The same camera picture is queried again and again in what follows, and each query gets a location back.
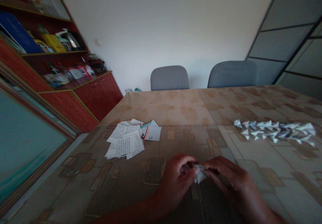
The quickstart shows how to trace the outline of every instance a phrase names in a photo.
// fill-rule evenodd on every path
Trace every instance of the blue binder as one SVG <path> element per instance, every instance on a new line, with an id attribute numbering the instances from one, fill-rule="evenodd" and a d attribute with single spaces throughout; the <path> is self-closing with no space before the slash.
<path id="1" fill-rule="evenodd" d="M 0 25 L 28 54 L 43 53 L 13 14 L 0 11 Z"/>

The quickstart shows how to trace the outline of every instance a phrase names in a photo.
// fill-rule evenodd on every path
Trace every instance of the table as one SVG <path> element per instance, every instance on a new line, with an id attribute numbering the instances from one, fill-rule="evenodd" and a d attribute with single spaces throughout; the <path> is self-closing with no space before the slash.
<path id="1" fill-rule="evenodd" d="M 145 141 L 145 150 L 128 161 L 106 160 L 107 138 L 120 121 L 132 118 L 154 119 L 162 126 L 160 141 Z M 311 122 L 317 132 L 315 147 L 295 141 L 247 141 L 233 126 L 236 119 Z M 52 174 L 47 184 L 62 187 L 46 201 L 52 209 L 47 221 L 91 221 L 151 195 L 166 162 L 182 152 L 200 162 L 223 155 L 249 172 L 268 206 L 287 221 L 318 223 L 322 219 L 321 124 L 322 102 L 278 85 L 129 93 Z M 16 220 L 28 215 L 30 205 L 18 212 Z M 38 208 L 39 214 L 45 207 Z M 243 220 L 206 179 L 193 184 L 179 208 L 161 222 Z"/>

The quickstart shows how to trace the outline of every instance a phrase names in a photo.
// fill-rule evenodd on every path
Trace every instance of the glass bottle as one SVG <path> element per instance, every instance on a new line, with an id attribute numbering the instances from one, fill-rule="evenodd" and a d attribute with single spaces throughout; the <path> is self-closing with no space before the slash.
<path id="1" fill-rule="evenodd" d="M 48 65 L 50 66 L 50 68 L 51 68 L 51 72 L 52 72 L 53 74 L 59 74 L 59 73 L 60 73 L 60 71 L 59 71 L 56 67 L 54 67 L 54 66 L 53 66 L 53 64 L 52 64 L 51 62 L 48 62 Z"/>

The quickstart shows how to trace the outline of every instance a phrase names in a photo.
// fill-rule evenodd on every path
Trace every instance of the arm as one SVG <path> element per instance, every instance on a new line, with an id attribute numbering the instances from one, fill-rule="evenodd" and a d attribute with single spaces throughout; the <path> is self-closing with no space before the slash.
<path id="1" fill-rule="evenodd" d="M 149 223 L 165 217 L 177 208 L 200 171 L 198 168 L 185 169 L 184 165 L 187 162 L 197 162 L 197 160 L 189 155 L 176 155 L 166 164 L 161 183 L 152 196 L 109 213 L 93 224 Z"/>
<path id="2" fill-rule="evenodd" d="M 208 160 L 202 165 L 209 168 L 205 173 L 248 223 L 286 223 L 266 205 L 244 169 L 222 156 Z M 219 175 L 227 179 L 228 185 L 220 180 Z"/>

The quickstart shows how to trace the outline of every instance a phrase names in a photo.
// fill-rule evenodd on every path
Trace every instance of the wooden cabinet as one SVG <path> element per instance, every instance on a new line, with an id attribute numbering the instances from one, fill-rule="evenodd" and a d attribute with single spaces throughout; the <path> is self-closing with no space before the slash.
<path id="1" fill-rule="evenodd" d="M 23 7 L 28 6 L 26 0 L 19 1 L 4 0 L 0 3 L 0 9 L 13 14 L 35 39 L 42 39 L 39 25 L 50 34 L 67 28 L 82 37 L 72 18 L 42 14 L 35 8 L 30 9 L 30 5 L 26 9 Z M 0 74 L 18 83 L 22 90 L 32 95 L 37 102 L 41 102 L 45 109 L 55 112 L 59 120 L 77 133 L 91 132 L 122 99 L 111 72 L 84 76 L 58 88 L 53 88 L 45 81 L 44 76 L 52 74 L 49 62 L 57 67 L 55 62 L 59 61 L 65 68 L 84 64 L 83 58 L 87 59 L 88 56 L 86 45 L 80 51 L 27 52 L 28 54 L 19 54 L 10 45 L 3 37 L 0 38 Z"/>
<path id="2" fill-rule="evenodd" d="M 98 121 L 102 121 L 123 97 L 112 74 L 76 89 L 75 93 Z"/>
<path id="3" fill-rule="evenodd" d="M 91 132 L 97 126 L 98 122 L 77 99 L 73 91 L 42 93 L 40 96 L 82 132 Z"/>

